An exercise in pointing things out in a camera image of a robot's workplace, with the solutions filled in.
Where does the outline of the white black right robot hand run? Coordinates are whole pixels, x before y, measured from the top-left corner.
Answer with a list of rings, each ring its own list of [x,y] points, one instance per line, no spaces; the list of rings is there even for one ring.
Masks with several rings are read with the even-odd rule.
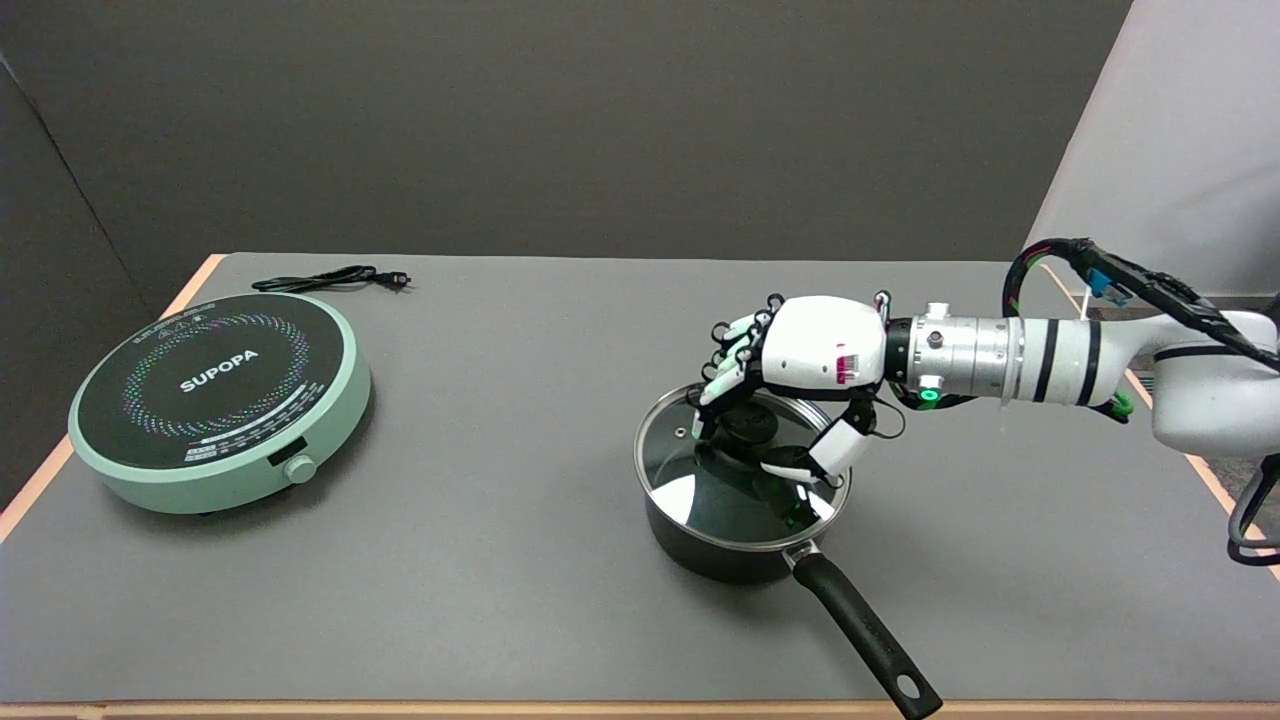
[[[718,322],[718,351],[690,397],[692,437],[708,441],[730,410],[759,391],[808,402],[845,402],[845,410],[801,448],[762,461],[786,480],[840,488],[876,433],[876,402],[884,379],[886,318],[872,305],[817,295],[785,299],[735,322]]]

